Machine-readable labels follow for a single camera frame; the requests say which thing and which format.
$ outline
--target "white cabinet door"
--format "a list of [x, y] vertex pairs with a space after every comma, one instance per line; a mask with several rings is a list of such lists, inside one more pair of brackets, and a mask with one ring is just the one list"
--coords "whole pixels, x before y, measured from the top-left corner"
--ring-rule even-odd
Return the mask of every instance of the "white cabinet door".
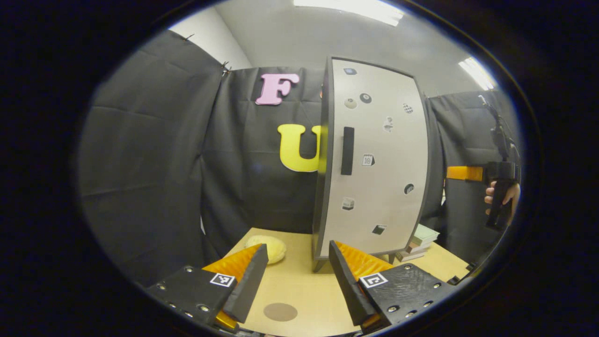
[[[332, 58], [327, 67], [333, 111], [323, 113], [332, 153], [326, 154], [331, 162], [324, 177], [329, 190], [324, 188], [324, 207], [315, 214], [315, 221], [324, 221], [314, 253], [327, 257], [330, 240], [369, 254], [404, 249], [418, 224], [428, 170], [427, 122], [416, 82], [345, 59]], [[351, 160], [344, 129], [345, 135], [353, 131]]]

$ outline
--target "black curtain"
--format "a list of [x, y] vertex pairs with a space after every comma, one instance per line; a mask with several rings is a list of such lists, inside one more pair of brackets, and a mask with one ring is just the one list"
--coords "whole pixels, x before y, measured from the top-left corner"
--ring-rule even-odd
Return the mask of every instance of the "black curtain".
[[78, 150], [84, 213], [106, 254], [148, 286], [203, 266], [199, 155], [220, 64], [166, 31], [95, 93]]
[[[511, 138], [517, 145], [520, 143], [517, 114], [509, 97], [502, 92], [463, 92], [432, 97], [428, 99], [428, 105], [436, 116], [444, 167], [476, 166], [502, 159], [491, 138], [495, 119], [482, 106], [479, 95], [499, 111], [509, 126]], [[511, 159], [515, 160], [517, 157], [513, 153]], [[486, 188], [480, 182], [447, 179], [441, 217], [432, 226], [441, 232], [438, 242], [468, 263], [479, 263], [501, 235], [485, 227], [485, 210], [490, 206], [484, 201]]]
[[[297, 74], [299, 82], [277, 106], [257, 105], [263, 74]], [[202, 220], [220, 255], [249, 228], [311, 233], [316, 172], [281, 163], [281, 124], [300, 124], [300, 154], [316, 155], [324, 70], [268, 67], [231, 71], [222, 80], [201, 156]]]

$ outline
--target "yellow letter u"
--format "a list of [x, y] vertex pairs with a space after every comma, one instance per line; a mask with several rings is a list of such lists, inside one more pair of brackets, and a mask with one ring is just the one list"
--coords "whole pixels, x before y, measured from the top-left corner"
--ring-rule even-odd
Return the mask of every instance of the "yellow letter u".
[[316, 134], [316, 156], [306, 159], [300, 155], [301, 135], [305, 127], [299, 124], [279, 125], [277, 131], [281, 134], [281, 150], [279, 155], [281, 163], [289, 170], [298, 172], [314, 172], [318, 170], [318, 156], [320, 154], [320, 125], [312, 127]]

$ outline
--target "ceiling light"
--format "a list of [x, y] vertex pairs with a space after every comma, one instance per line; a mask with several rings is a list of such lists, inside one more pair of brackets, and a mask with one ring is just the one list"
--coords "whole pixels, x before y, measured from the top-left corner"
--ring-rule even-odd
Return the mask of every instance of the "ceiling light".
[[479, 84], [481, 88], [483, 88], [483, 90], [487, 91], [493, 89], [493, 84], [491, 84], [492, 77], [480, 65], [479, 61], [474, 58], [467, 58], [458, 64], [476, 81], [476, 83]]
[[397, 8], [379, 0], [294, 0], [296, 7], [319, 7], [355, 13], [393, 27], [403, 17]]

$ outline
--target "yellow sponge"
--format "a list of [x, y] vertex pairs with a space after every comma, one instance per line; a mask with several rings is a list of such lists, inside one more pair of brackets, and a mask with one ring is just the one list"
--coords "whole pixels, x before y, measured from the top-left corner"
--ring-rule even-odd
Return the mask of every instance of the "yellow sponge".
[[266, 250], [268, 253], [268, 264], [277, 263], [285, 256], [287, 246], [283, 241], [277, 239], [276, 237], [267, 235], [254, 235], [247, 240], [245, 246], [247, 248], [258, 245], [260, 243], [266, 244]]

